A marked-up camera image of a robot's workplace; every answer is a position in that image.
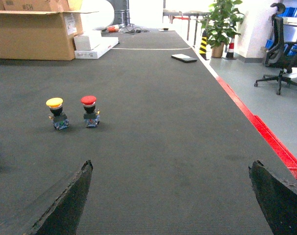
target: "plant pot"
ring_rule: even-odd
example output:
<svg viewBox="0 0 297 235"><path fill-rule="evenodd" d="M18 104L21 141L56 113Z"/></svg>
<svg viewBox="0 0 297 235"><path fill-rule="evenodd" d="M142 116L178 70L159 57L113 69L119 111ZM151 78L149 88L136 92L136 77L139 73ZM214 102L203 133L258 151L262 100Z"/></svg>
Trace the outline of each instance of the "plant pot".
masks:
<svg viewBox="0 0 297 235"><path fill-rule="evenodd" d="M223 46L224 46L224 43L222 43L219 47L212 48L213 58L221 58L223 56Z"/></svg>

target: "red button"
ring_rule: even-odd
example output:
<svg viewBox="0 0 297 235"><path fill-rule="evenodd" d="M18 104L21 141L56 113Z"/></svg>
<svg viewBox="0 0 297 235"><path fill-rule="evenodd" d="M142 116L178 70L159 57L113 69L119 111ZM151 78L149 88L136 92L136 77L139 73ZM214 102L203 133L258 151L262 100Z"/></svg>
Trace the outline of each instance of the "red button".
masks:
<svg viewBox="0 0 297 235"><path fill-rule="evenodd" d="M81 99L81 103L84 105L92 105L96 102L96 97L93 95L87 95Z"/></svg>

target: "yellow black striped post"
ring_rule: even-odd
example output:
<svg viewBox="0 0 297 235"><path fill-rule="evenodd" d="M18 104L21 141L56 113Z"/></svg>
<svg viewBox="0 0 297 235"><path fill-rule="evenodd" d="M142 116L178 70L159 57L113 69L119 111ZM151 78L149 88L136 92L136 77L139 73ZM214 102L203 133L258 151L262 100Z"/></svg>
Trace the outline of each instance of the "yellow black striped post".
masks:
<svg viewBox="0 0 297 235"><path fill-rule="evenodd" d="M201 45L199 47L199 54L206 59L206 45L207 45L207 33L206 30L203 31L202 33L202 40L201 40Z"/></svg>

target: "white cylinder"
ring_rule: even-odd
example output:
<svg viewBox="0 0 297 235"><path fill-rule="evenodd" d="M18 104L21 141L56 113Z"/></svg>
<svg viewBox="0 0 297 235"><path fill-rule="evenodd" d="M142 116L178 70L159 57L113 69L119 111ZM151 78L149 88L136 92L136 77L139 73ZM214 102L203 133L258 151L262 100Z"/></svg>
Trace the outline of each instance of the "white cylinder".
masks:
<svg viewBox="0 0 297 235"><path fill-rule="evenodd" d="M82 11L98 11L95 13L81 14L84 31L103 30L110 26L115 17L115 11L106 0L83 0Z"/></svg>

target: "red edge strip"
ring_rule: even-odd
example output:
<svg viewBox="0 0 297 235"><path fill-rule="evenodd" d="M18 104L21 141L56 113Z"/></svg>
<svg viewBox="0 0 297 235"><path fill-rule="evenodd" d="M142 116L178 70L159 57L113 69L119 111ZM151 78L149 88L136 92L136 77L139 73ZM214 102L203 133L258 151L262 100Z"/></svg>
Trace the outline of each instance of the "red edge strip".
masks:
<svg viewBox="0 0 297 235"><path fill-rule="evenodd" d="M234 93L231 87L213 70L209 65L209 62L203 59L203 57L198 54L196 49L191 45L190 47L195 51L200 61L206 66L206 68L215 77L221 87L226 91L230 98L235 102L238 108L244 113L248 120L253 124L257 131L263 136L267 143L272 147L278 157L283 161L286 167L291 171L292 175L297 179L297 159L295 156L287 149L287 147L276 137L276 135L268 128L268 126L260 119L259 116L254 115L247 106L239 99L239 97Z"/></svg>

